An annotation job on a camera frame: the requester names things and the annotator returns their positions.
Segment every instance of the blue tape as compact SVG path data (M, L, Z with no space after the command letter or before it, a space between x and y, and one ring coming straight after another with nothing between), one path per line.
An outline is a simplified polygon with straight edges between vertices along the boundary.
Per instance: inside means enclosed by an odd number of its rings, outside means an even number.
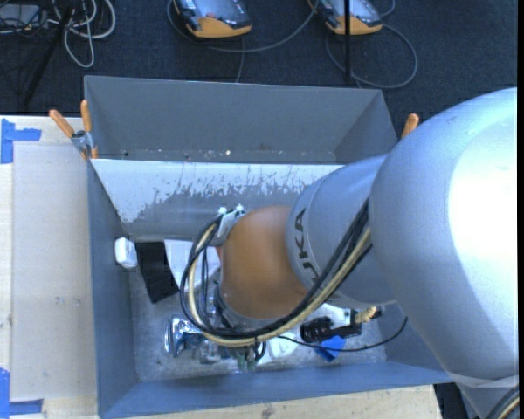
M2 118L2 144L0 148L0 163L14 161L14 141L39 141L41 131L38 129L16 130L16 125Z
M11 415L32 415L40 413L43 399L26 402L10 402L10 372L0 368L0 419Z
M345 339L343 339L339 335L335 335L331 339L321 342L321 345L326 347L327 349L323 349L322 347L316 347L314 350L325 361L332 361L339 355L341 349L345 346L345 344Z

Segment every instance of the white object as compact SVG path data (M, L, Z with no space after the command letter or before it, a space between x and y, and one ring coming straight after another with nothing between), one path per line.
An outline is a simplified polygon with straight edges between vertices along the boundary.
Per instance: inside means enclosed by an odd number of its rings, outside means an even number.
M291 331L285 332L281 334L281 336L297 340L295 333ZM266 344L267 348L265 354L259 360L259 365L264 365L277 359L284 359L291 355L293 351L297 349L297 347L299 346L298 343L289 340L284 340L280 337L274 337L272 339L269 339Z
M138 265L136 246L125 237L119 237L114 241L114 257L125 269L134 269Z
M179 288L181 287L181 279L183 278L184 269L186 264L189 262L190 248L192 247L192 242L190 241L181 241L176 239L165 239L165 253L167 254L167 261L169 262L169 267L173 273L173 278L175 279ZM208 253L208 277L211 277L213 273L221 265L219 261L219 256L215 247L208 247L206 249ZM202 282L202 259L198 259L196 263L196 275L194 277L194 287L200 286Z

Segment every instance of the metal part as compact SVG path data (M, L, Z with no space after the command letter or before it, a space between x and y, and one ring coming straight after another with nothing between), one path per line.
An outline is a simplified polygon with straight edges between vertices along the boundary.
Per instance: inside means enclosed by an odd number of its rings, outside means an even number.
M91 135L91 132L85 132L83 130L80 130L79 132L72 135L70 140L72 140L72 144L80 152L87 153L88 149L93 150L95 148L95 142L93 141L93 136Z
M165 327L165 351L173 357L184 349L199 344L203 340L200 329L187 319L173 315Z

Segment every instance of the gray metal box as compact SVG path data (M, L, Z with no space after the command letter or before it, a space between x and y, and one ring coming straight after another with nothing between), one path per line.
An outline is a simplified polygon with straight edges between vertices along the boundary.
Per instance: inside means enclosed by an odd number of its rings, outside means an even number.
M186 238L217 213L220 204L244 201L236 200L233 192L204 196L197 203L184 199L171 203L169 196L154 214L121 218L113 191L134 191L139 197L148 190L140 187L141 173L130 172L131 168L203 163L210 172L210 166L227 163L303 169L386 154L397 138L380 91L101 76L86 76L84 84L99 149L99 159L88 162L87 180L101 417L450 381L411 325L391 342L333 363L315 356L314 364L293 361L243 373L206 368L186 357L180 361L180 356L173 358L162 349L163 326L172 311L178 311L178 302L149 303L140 273L125 271L114 259L117 237L137 242ZM116 171L108 177L99 175L103 164ZM296 194L290 192L289 199L281 194L279 201L292 202ZM275 202L273 193L249 197L252 206ZM174 234L170 219L176 213L181 213L176 226L180 233ZM363 343L390 337L403 322L398 305L388 308L390 314L362 335Z

